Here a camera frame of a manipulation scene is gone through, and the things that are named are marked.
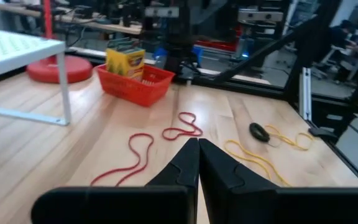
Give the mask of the silver aluminium post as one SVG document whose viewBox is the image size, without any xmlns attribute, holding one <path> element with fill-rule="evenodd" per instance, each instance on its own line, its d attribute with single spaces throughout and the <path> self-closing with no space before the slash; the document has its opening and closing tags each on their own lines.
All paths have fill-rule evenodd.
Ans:
<svg viewBox="0 0 358 224">
<path fill-rule="evenodd" d="M 299 112 L 305 121 L 311 121 L 311 69 L 303 67 L 299 87 Z"/>
</svg>

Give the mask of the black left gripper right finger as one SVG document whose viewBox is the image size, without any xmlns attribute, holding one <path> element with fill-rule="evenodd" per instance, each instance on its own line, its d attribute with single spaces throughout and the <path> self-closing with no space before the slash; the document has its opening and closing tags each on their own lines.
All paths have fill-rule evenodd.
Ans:
<svg viewBox="0 0 358 224">
<path fill-rule="evenodd" d="M 358 188 L 279 187 L 200 139 L 210 224 L 358 224 Z"/>
</svg>

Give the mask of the white perforated metal shelf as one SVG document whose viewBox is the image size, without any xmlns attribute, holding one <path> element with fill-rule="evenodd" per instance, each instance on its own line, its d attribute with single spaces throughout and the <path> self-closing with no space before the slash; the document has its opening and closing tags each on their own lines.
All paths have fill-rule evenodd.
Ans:
<svg viewBox="0 0 358 224">
<path fill-rule="evenodd" d="M 24 113 L 0 108 L 0 116 L 8 116 L 42 123 L 67 126 L 71 121 L 68 82 L 64 69 L 65 44 L 59 40 L 0 30 L 0 75 L 51 56 L 56 56 L 60 70 L 60 89 L 63 98 L 63 117 Z"/>
</svg>

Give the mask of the black spiral coil keychain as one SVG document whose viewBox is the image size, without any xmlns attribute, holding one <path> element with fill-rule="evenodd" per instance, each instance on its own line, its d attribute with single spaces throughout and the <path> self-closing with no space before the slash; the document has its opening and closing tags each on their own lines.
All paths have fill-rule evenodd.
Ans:
<svg viewBox="0 0 358 224">
<path fill-rule="evenodd" d="M 251 135 L 261 142 L 268 143 L 270 141 L 270 135 L 266 130 L 257 123 L 250 123 L 249 132 Z"/>
</svg>

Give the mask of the person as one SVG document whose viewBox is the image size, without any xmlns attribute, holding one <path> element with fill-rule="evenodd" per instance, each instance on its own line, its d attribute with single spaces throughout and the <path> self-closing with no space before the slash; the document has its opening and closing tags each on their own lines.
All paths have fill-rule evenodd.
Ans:
<svg viewBox="0 0 358 224">
<path fill-rule="evenodd" d="M 358 45 L 356 42 L 349 40 L 349 34 L 353 34 L 356 28 L 355 25 L 348 20 L 343 20 L 340 25 L 331 28 L 331 45 L 342 49 L 347 49 L 349 46 L 351 49 L 356 49 L 358 52 Z M 336 84 L 344 83 L 347 80 L 349 71 L 346 67 L 339 64 L 339 69 L 334 77 Z"/>
</svg>

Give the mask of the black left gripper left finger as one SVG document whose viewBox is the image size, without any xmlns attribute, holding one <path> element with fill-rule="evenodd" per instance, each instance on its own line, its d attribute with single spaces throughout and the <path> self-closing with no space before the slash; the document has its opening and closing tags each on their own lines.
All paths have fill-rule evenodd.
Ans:
<svg viewBox="0 0 358 224">
<path fill-rule="evenodd" d="M 41 195 L 32 224 L 196 224 L 200 145 L 190 138 L 143 187 L 59 187 Z"/>
</svg>

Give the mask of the red plastic basket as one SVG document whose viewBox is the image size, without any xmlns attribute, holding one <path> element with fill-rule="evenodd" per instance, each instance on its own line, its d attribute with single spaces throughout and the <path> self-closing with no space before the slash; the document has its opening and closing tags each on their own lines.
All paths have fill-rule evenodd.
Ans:
<svg viewBox="0 0 358 224">
<path fill-rule="evenodd" d="M 145 65 L 137 78 L 127 78 L 108 72 L 106 65 L 95 67 L 101 88 L 108 94 L 149 107 L 165 96 L 175 74 L 161 68 Z"/>
</svg>

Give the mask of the wooden background desk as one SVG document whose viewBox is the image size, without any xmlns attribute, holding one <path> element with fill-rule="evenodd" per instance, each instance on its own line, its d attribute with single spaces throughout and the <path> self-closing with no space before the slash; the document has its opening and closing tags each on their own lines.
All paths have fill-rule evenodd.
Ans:
<svg viewBox="0 0 358 224">
<path fill-rule="evenodd" d="M 130 25 L 129 27 L 125 27 L 123 22 L 121 21 L 119 24 L 100 24 L 96 22 L 99 14 L 97 12 L 93 13 L 93 17 L 91 19 L 82 19 L 74 16 L 74 12 L 70 12 L 70 8 L 67 7 L 56 7 L 58 10 L 65 11 L 62 16 L 55 16 L 58 22 L 65 22 L 71 24 L 78 24 L 85 27 L 90 27 L 99 30 L 111 31 L 111 32 L 121 32 L 126 34 L 139 35 L 142 29 L 141 25 Z M 14 14 L 19 14 L 23 16 L 31 16 L 31 17 L 41 17 L 41 12 L 34 11 L 30 9 L 26 9 L 25 6 L 17 3 L 0 3 L 0 11 L 7 11 Z"/>
</svg>

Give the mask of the blue plastic bin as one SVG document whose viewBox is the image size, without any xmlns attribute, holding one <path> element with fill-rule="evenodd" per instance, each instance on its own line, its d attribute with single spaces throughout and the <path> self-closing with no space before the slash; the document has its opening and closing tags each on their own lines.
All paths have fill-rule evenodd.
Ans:
<svg viewBox="0 0 358 224">
<path fill-rule="evenodd" d="M 196 65 L 198 68 L 201 68 L 201 56 L 203 55 L 203 49 L 200 48 L 200 47 L 193 47 L 192 49 L 192 53 L 195 55 L 196 57 Z M 159 47 L 155 50 L 155 52 L 153 53 L 152 55 L 152 58 L 154 60 L 157 60 L 159 59 L 161 56 L 166 56 L 167 54 L 167 51 L 162 48 L 162 47 Z"/>
</svg>

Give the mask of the red desk lamp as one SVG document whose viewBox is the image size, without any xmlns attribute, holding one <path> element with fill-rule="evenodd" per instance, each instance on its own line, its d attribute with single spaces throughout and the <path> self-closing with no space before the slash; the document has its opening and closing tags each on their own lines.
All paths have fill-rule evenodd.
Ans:
<svg viewBox="0 0 358 224">
<path fill-rule="evenodd" d="M 45 37 L 53 39 L 53 13 L 50 0 L 42 0 Z M 81 57 L 63 56 L 64 69 L 68 83 L 82 82 L 92 76 L 91 63 Z M 56 56 L 51 56 L 26 66 L 29 77 L 43 83 L 60 83 L 60 70 Z"/>
</svg>

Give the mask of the black table clamp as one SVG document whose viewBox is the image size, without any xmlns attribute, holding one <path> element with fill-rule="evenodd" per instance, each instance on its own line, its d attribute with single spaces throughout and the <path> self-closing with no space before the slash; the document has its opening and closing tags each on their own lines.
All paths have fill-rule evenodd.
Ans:
<svg viewBox="0 0 358 224">
<path fill-rule="evenodd" d="M 333 133 L 323 128 L 309 128 L 308 132 L 317 138 L 321 138 L 327 141 L 337 141 L 338 137 Z"/>
</svg>

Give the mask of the red rubber band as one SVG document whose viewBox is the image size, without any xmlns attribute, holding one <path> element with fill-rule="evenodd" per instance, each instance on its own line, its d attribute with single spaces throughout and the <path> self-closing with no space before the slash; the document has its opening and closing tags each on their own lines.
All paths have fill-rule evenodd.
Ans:
<svg viewBox="0 0 358 224">
<path fill-rule="evenodd" d="M 145 163 L 143 166 L 140 167 L 140 164 L 142 162 L 142 156 L 141 154 L 136 151 L 135 147 L 132 145 L 133 140 L 137 139 L 137 138 L 148 138 L 149 144 L 146 147 L 146 152 L 145 152 Z M 133 135 L 131 135 L 128 139 L 128 148 L 131 151 L 131 153 L 133 153 L 136 158 L 137 158 L 137 162 L 134 165 L 131 165 L 129 167 L 121 167 L 121 168 L 116 168 L 116 169 L 111 169 L 108 170 L 100 175 L 98 175 L 97 177 L 95 177 L 91 182 L 90 182 L 90 186 L 94 186 L 95 184 L 97 184 L 100 180 L 102 180 L 103 178 L 109 176 L 109 175 L 113 175 L 119 172 L 125 172 L 128 171 L 129 173 L 126 174 L 125 176 L 123 176 L 117 183 L 116 183 L 116 187 L 120 186 L 124 181 L 126 181 L 127 179 L 129 179 L 130 177 L 141 173 L 143 170 L 145 170 L 149 164 L 149 152 L 151 147 L 153 146 L 155 142 L 155 139 L 152 135 L 148 134 L 148 133 L 135 133 Z"/>
<path fill-rule="evenodd" d="M 195 114 L 190 113 L 190 112 L 180 112 L 178 114 L 178 119 L 183 124 L 191 127 L 192 130 L 185 130 L 185 129 L 176 128 L 176 127 L 165 128 L 161 133 L 162 137 L 165 140 L 174 141 L 182 136 L 201 137 L 203 135 L 203 130 L 195 124 L 196 119 L 197 119 Z M 170 132 L 176 132 L 177 135 L 170 137 L 167 135 L 167 133 L 170 133 Z"/>
</svg>

